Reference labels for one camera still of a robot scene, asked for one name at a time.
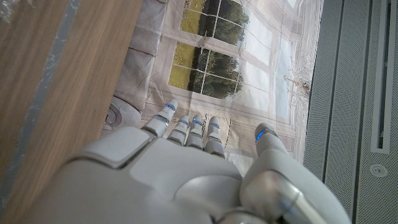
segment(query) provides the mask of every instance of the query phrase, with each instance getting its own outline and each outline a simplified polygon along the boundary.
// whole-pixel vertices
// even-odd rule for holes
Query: window pane
[[[216,17],[185,10],[182,14],[181,30],[191,34],[211,37]]]
[[[173,65],[169,85],[200,93],[203,73]]]
[[[217,15],[220,0],[186,0],[185,9],[191,9],[208,15]]]
[[[210,52],[207,72],[221,77],[238,80],[240,61],[218,52]]]
[[[241,76],[244,79],[244,83],[247,83],[262,91],[270,91],[269,75],[249,62],[242,64]]]
[[[222,0],[218,16],[232,21],[241,26],[249,21],[248,15],[245,13],[242,5],[232,0]]]
[[[243,28],[219,18],[214,38],[239,46],[243,40]]]
[[[269,95],[265,91],[247,84],[238,83],[235,96],[234,103],[262,111],[268,111]]]
[[[255,56],[258,60],[263,62],[266,65],[269,65],[269,60],[271,56],[271,50],[264,46],[261,42],[258,41],[251,33],[246,34],[246,39],[244,40],[245,45],[244,48],[253,56]]]
[[[203,85],[203,94],[219,99],[228,99],[234,95],[236,82],[207,75]]]
[[[209,50],[177,42],[173,64],[205,71]]]

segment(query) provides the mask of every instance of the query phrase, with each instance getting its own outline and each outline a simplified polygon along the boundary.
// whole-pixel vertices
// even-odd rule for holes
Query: white robotic hand
[[[204,148],[200,116],[190,124],[182,116],[162,138],[177,104],[169,101],[142,129],[122,128],[82,149],[23,222],[349,223],[334,195],[266,124],[256,129],[259,158],[244,179],[224,159],[216,117]]]

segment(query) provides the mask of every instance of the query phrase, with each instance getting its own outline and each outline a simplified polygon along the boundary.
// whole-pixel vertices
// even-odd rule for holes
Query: blue led light
[[[168,108],[170,108],[171,110],[174,110],[174,111],[175,111],[174,105],[170,105],[170,104],[166,103],[166,107],[168,107]]]
[[[265,131],[265,130],[262,130],[262,131],[259,133],[259,135],[257,135],[256,140],[260,140],[260,137],[262,136],[262,134],[264,134],[264,131]]]
[[[218,125],[215,125],[215,124],[213,124],[213,123],[210,123],[210,125],[211,125],[211,126],[214,126],[214,127],[217,127],[217,128],[220,128]]]

